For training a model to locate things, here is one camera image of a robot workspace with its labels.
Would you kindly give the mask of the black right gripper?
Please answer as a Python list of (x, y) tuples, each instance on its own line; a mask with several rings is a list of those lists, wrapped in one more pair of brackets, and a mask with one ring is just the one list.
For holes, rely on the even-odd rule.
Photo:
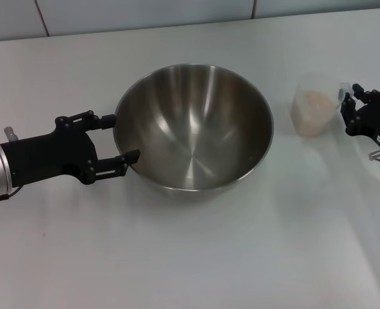
[(354, 97), (365, 105), (356, 109), (356, 102), (350, 93), (345, 94), (341, 103), (341, 116), (345, 132), (349, 136), (366, 136), (380, 147), (380, 91), (365, 91), (359, 84), (353, 84)]

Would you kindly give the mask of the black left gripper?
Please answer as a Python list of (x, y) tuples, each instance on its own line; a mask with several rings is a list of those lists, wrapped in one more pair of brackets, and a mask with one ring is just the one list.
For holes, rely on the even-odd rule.
[(47, 135), (1, 145), (12, 174), (12, 186), (20, 187), (60, 175), (69, 175), (84, 185), (123, 177), (138, 162), (140, 151), (128, 151), (113, 158), (97, 159), (87, 131), (115, 127), (114, 114), (99, 117), (92, 110), (55, 119), (55, 130)]

